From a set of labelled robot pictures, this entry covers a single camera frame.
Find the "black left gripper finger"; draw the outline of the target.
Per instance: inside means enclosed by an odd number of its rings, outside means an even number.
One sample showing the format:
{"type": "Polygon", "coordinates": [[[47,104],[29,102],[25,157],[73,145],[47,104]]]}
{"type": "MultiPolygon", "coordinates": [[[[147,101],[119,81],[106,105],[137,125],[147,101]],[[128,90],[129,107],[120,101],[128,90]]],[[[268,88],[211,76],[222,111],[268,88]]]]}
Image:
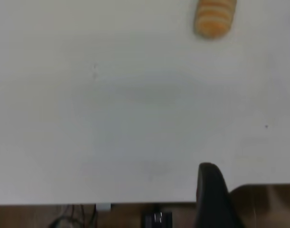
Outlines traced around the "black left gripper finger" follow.
{"type": "Polygon", "coordinates": [[[197,228],[244,227],[232,204],[223,175],[213,163],[199,165],[196,208],[197,228]]]}

